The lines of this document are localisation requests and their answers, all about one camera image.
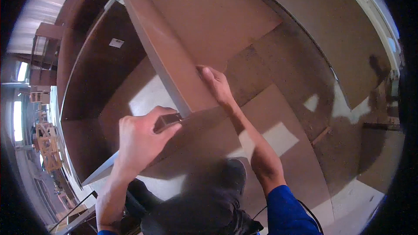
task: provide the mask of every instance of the left hand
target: left hand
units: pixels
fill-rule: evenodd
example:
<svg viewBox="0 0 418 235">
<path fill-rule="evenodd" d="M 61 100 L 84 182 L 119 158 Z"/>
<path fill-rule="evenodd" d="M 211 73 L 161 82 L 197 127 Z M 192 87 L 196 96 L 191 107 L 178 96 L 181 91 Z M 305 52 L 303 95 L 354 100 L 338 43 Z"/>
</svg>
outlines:
<svg viewBox="0 0 418 235">
<path fill-rule="evenodd" d="M 181 124 L 154 133 L 155 122 L 161 115 L 176 112 L 157 106 L 145 116 L 125 116 L 119 120 L 119 155 L 114 167 L 121 177 L 133 180 L 163 150 Z"/>
</svg>

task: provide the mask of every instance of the forearm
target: forearm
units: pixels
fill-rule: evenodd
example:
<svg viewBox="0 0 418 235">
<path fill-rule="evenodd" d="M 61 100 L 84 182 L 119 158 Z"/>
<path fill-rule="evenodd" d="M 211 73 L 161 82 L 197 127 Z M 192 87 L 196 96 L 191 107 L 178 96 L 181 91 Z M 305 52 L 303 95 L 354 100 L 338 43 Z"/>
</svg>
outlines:
<svg viewBox="0 0 418 235">
<path fill-rule="evenodd" d="M 123 217 L 126 191 L 132 176 L 126 175 L 114 165 L 105 187 L 99 193 L 96 202 L 97 230 L 119 232 L 120 221 Z"/>
<path fill-rule="evenodd" d="M 229 114 L 265 195 L 267 196 L 277 186 L 286 185 L 280 157 L 266 139 L 245 117 L 236 102 L 230 102 L 224 108 Z"/>
</svg>

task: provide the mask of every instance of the hand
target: hand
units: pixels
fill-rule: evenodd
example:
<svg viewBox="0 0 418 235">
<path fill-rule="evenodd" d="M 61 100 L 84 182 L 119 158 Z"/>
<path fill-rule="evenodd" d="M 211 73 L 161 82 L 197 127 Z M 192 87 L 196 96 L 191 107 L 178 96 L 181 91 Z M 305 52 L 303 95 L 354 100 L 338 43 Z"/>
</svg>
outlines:
<svg viewBox="0 0 418 235">
<path fill-rule="evenodd" d="M 157 106 L 145 116 L 125 116 L 119 120 L 119 155 L 115 160 L 121 177 L 133 180 L 163 150 L 165 144 L 181 128 L 180 123 L 154 133 L 160 115 L 176 113 L 171 108 Z"/>
<path fill-rule="evenodd" d="M 221 106 L 225 107 L 235 104 L 227 78 L 223 73 L 204 65 L 198 65 L 197 68 L 201 72 L 202 79 L 209 86 L 213 96 Z"/>
</svg>

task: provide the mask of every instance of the right hand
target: right hand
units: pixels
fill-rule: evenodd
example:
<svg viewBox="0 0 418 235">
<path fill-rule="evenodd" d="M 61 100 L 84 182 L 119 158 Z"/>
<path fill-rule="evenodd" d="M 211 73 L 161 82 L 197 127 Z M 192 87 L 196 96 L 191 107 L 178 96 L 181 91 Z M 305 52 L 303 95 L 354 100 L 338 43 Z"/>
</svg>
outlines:
<svg viewBox="0 0 418 235">
<path fill-rule="evenodd" d="M 212 95 L 222 106 L 232 106 L 235 103 L 226 76 L 209 66 L 197 65 L 202 79 L 209 86 Z"/>
</svg>

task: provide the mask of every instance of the window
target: window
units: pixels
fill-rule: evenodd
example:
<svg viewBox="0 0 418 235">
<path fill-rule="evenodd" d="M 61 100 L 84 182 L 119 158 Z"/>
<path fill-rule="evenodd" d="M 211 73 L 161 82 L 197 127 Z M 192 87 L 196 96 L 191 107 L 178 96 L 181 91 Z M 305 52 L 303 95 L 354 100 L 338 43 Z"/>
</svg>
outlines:
<svg viewBox="0 0 418 235">
<path fill-rule="evenodd" d="M 19 68 L 18 81 L 24 81 L 26 78 L 26 71 L 28 69 L 28 63 L 22 62 Z"/>
<path fill-rule="evenodd" d="M 16 101 L 13 109 L 13 129 L 15 130 L 15 141 L 23 140 L 22 136 L 22 102 Z"/>
</svg>

